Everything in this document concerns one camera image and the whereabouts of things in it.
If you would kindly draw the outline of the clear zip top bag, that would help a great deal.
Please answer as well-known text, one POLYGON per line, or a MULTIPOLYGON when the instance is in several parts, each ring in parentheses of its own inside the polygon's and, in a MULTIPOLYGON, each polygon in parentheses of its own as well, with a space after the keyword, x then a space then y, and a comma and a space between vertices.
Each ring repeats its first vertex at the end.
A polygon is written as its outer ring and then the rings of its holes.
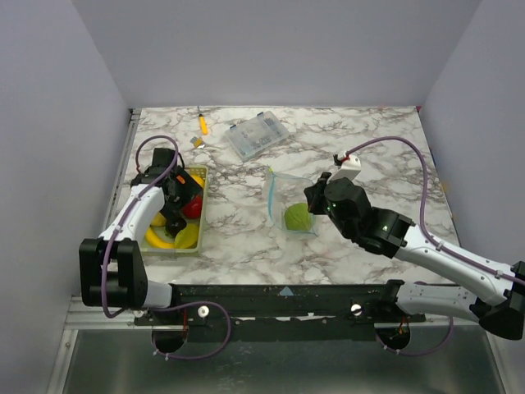
POLYGON ((287 235, 297 237, 314 237, 318 235, 316 218, 312 215, 313 229, 311 231, 289 231, 285 228, 284 212, 297 203, 307 203, 304 189, 313 185, 305 177, 276 172, 271 167, 266 168, 263 194, 267 200, 267 213, 272 225, 287 235))

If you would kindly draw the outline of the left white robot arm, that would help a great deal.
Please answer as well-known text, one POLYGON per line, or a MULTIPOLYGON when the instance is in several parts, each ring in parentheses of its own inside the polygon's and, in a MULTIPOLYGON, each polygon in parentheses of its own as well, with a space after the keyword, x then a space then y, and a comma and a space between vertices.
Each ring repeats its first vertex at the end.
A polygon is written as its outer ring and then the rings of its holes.
POLYGON ((182 305, 174 287, 148 280, 140 243, 157 214, 166 219, 167 234, 189 228, 186 206, 203 188, 177 163, 174 149, 156 148, 151 165, 131 182, 130 196, 112 224, 97 238, 80 244, 81 298, 105 309, 153 309, 162 323, 175 323, 182 305))

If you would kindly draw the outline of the red toy apple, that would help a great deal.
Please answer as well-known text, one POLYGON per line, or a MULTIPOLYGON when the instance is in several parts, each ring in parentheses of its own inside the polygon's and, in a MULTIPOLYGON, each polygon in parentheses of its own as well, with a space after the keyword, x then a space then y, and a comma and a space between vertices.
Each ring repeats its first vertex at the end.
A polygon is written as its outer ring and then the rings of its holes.
POLYGON ((203 209, 203 198, 196 195, 187 205, 182 209, 182 213, 188 219, 198 219, 201 217, 203 209))

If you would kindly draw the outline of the green toy cabbage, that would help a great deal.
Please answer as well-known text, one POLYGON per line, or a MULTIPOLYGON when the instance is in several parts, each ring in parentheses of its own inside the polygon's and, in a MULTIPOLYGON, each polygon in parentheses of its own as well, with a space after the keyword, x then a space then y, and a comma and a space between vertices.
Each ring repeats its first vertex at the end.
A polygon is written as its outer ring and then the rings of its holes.
POLYGON ((289 231, 311 231, 313 229, 312 215, 306 203, 289 206, 284 212, 285 228, 289 231))

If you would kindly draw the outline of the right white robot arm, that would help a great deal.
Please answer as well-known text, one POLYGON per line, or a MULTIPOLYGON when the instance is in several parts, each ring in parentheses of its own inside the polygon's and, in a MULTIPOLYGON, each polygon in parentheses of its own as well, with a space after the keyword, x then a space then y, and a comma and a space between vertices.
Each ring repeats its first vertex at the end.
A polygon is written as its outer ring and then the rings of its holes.
POLYGON ((371 206, 365 190, 348 178, 324 172, 305 188, 308 211, 326 215, 347 240, 368 253, 428 269, 452 286, 400 283, 377 302, 389 322, 405 314, 438 314, 478 323, 507 340, 524 332, 524 263, 498 263, 424 232, 412 219, 371 206))

